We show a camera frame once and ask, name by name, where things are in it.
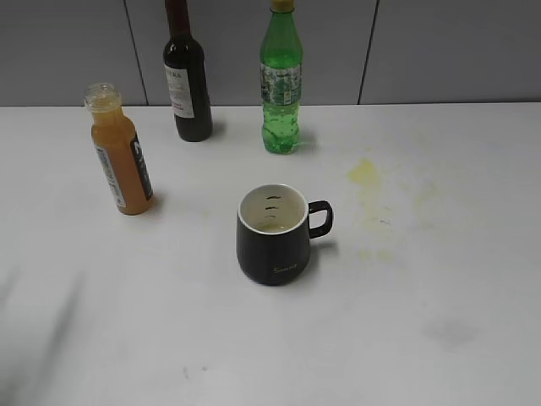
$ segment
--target orange sauce bottle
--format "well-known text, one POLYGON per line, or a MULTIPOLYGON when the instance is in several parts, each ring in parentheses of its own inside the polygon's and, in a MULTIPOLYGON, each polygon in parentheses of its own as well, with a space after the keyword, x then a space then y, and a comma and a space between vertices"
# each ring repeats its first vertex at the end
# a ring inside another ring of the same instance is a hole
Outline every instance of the orange sauce bottle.
POLYGON ((134 123, 122 111, 120 93, 108 83, 91 85, 85 105, 94 118, 92 140, 118 210, 129 215, 147 211, 155 197, 134 123))

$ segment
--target wall seam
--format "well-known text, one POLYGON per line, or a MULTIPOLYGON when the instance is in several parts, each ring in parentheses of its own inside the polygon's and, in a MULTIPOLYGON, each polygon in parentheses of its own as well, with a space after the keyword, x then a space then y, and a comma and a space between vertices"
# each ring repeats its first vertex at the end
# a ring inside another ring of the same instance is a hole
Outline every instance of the wall seam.
POLYGON ((149 97, 146 94, 145 80, 143 79, 143 70, 141 69, 141 63, 139 61, 139 54, 137 53, 137 46, 135 45, 134 30, 132 29, 132 21, 129 18, 128 5, 126 0, 123 0, 124 10, 126 11, 126 18, 128 19, 128 28, 129 34, 132 38, 132 46, 134 47, 135 61, 137 62, 137 69, 139 70, 139 78, 141 80, 141 85, 143 86, 143 93, 145 94, 145 103, 146 106, 149 106, 149 97))
POLYGON ((369 45, 366 48, 366 55, 364 56, 363 76, 361 77, 361 86, 358 90, 357 104, 361 104, 361 96, 363 95, 364 81, 366 79, 366 71, 369 66, 370 52, 372 51, 372 40, 374 39, 375 23, 378 19, 378 11, 380 10, 380 0, 376 0, 374 17, 372 18, 372 27, 370 28, 369 45))

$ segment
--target green plastic bottle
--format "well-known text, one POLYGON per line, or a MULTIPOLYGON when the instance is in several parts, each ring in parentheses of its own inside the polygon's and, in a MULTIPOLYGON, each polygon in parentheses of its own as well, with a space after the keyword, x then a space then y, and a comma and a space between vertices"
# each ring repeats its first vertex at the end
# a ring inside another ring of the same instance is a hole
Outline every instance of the green plastic bottle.
POLYGON ((298 144, 303 46, 294 9, 294 0, 271 0, 272 18, 260 52, 263 143, 276 154, 290 154, 298 144))

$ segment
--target black mug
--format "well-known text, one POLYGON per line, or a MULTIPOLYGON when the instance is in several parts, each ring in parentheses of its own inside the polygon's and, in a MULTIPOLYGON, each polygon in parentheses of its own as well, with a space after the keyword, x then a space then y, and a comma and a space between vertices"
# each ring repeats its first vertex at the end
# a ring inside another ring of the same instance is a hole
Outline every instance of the black mug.
POLYGON ((283 285, 308 265, 310 239, 330 232, 331 205, 307 203, 285 184, 267 184, 252 190, 240 202, 237 214, 237 258, 243 272, 263 285, 283 285), (309 214, 326 211, 322 226, 310 228, 309 214))

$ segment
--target mug rim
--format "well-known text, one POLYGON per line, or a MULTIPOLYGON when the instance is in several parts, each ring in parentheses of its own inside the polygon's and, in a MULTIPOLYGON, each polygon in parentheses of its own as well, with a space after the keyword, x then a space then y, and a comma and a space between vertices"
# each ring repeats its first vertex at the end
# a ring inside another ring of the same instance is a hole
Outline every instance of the mug rim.
POLYGON ((254 189, 251 189, 247 194, 244 195, 244 197, 240 200, 240 202, 238 203, 238 209, 237 209, 237 217, 238 219, 241 221, 241 223, 250 231, 254 232, 254 233, 257 233, 257 234, 260 234, 260 235, 283 235, 283 234, 287 234, 287 233, 290 233, 291 231, 293 230, 296 230, 297 228, 299 228, 301 225, 303 225, 303 223, 306 221, 306 219, 308 218, 308 214, 309 214, 309 207, 308 207, 308 202, 306 201, 306 198, 304 197, 304 195, 299 192, 298 190, 296 190, 295 188, 293 188, 292 186, 289 186, 288 184, 262 184, 261 186, 258 186, 257 188, 254 188, 254 189), (256 190, 258 189, 264 189, 264 188, 268 188, 269 186, 279 186, 281 188, 285 188, 285 189, 290 189, 292 192, 296 193, 298 196, 300 196, 300 198, 303 200, 303 204, 304 204, 304 214, 303 214, 303 217, 299 220, 299 222, 297 224, 295 224, 293 227, 291 228, 288 228, 287 230, 284 230, 284 231, 280 231, 279 233, 269 233, 268 231, 260 231, 258 230, 257 228, 253 228, 252 226, 250 226, 243 218, 243 216, 241 215, 240 213, 240 208, 242 207, 244 201, 246 200, 246 198, 248 197, 248 195, 250 195, 252 192, 255 192, 256 190))

